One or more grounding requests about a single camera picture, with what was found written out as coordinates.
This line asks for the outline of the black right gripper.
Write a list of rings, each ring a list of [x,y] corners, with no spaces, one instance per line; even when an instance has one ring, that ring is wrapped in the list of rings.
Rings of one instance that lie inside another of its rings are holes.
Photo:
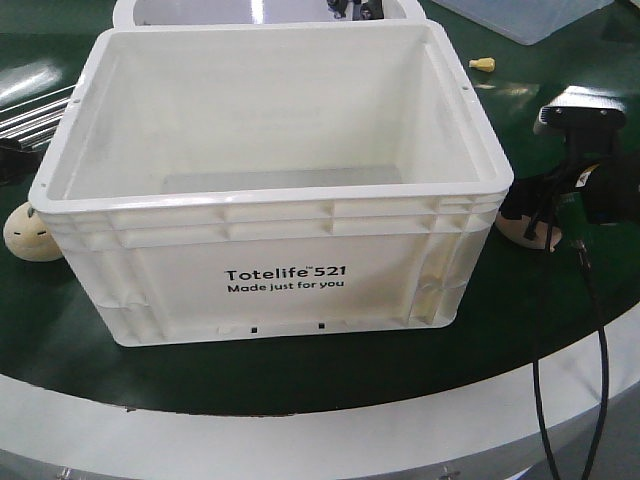
[[[554,202],[578,193],[591,224],[639,222],[639,152],[585,160],[513,182],[502,203],[508,220],[556,221]]]

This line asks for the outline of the black robot base parts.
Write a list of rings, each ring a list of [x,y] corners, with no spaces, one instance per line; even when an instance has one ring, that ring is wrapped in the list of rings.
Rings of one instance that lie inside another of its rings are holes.
[[[385,18],[380,0],[327,0],[326,4],[336,20],[368,21]]]

